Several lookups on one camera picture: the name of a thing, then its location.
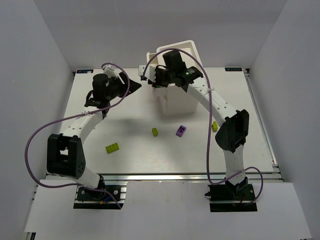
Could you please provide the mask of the lime small lego brick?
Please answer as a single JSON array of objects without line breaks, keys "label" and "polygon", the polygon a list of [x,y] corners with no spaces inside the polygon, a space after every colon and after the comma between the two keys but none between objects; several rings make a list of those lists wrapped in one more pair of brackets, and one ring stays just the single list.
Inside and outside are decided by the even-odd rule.
[{"label": "lime small lego brick", "polygon": [[158,133],[157,128],[154,127],[154,128],[151,129],[151,131],[152,131],[152,134],[153,134],[154,137],[158,136],[159,133]]}]

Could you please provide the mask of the purple round lego piece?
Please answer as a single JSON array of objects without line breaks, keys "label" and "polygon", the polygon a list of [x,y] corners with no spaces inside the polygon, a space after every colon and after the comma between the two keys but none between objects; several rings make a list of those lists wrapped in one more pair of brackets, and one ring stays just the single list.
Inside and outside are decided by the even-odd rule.
[{"label": "purple round lego piece", "polygon": [[176,131],[176,136],[182,137],[184,133],[186,132],[187,128],[184,125],[180,125],[180,127]]}]

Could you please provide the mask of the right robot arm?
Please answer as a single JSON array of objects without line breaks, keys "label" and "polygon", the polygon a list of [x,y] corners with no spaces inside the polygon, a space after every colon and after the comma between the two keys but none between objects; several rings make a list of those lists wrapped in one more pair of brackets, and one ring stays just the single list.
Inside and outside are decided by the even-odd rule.
[{"label": "right robot arm", "polygon": [[186,55],[186,51],[170,47],[159,53],[164,65],[155,67],[154,81],[149,80],[148,83],[154,88],[166,88],[174,84],[208,110],[209,123],[216,121],[218,125],[215,141],[224,154],[226,188],[237,195],[248,185],[243,160],[244,145],[249,133],[248,111],[234,108],[215,91],[198,60],[196,66],[187,67],[181,56]]}]

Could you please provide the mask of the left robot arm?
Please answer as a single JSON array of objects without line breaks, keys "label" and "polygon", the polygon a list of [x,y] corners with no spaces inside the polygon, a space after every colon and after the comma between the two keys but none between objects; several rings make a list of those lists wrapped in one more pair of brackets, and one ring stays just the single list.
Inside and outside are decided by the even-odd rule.
[{"label": "left robot arm", "polygon": [[83,143],[91,131],[104,120],[111,100],[128,96],[142,85],[120,72],[99,73],[93,76],[92,90],[86,96],[83,116],[63,132],[51,134],[47,140],[46,169],[50,174],[62,176],[92,189],[102,189],[102,179],[86,165]]}]

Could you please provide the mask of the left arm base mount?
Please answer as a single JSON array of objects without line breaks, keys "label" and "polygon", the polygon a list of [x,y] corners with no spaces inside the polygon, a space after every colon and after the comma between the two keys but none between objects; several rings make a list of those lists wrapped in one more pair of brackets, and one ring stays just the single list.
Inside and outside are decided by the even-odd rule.
[{"label": "left arm base mount", "polygon": [[109,194],[78,187],[73,208],[76,210],[120,210],[126,199],[127,184],[121,181],[107,181],[105,190]]}]

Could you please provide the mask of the lime sloped lego brick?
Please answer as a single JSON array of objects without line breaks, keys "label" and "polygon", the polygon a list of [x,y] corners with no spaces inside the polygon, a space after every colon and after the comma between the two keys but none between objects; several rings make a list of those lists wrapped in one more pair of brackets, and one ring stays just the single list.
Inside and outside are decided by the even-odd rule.
[{"label": "lime sloped lego brick", "polygon": [[217,124],[217,122],[216,121],[213,121],[212,122],[212,125],[211,125],[211,130],[212,130],[212,132],[214,132],[214,133],[216,133],[217,131],[218,131],[218,124]]}]

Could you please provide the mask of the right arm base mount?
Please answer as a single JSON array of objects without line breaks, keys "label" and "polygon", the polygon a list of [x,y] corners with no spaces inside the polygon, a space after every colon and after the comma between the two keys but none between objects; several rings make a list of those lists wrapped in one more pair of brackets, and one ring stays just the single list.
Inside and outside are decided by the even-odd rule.
[{"label": "right arm base mount", "polygon": [[257,204],[250,203],[256,198],[252,184],[249,184],[238,196],[233,196],[224,184],[208,185],[204,194],[209,200],[211,213],[244,213],[257,212]]}]

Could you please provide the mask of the lime long lego brick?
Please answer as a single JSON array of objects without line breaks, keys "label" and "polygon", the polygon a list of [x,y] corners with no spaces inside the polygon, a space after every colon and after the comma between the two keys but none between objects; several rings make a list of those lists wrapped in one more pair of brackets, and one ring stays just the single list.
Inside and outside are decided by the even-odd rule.
[{"label": "lime long lego brick", "polygon": [[111,154],[111,153],[113,153],[113,152],[116,152],[116,151],[118,151],[119,149],[120,149],[120,147],[119,147],[119,145],[118,145],[117,142],[105,147],[105,150],[106,150],[106,152],[107,152],[108,154]]}]

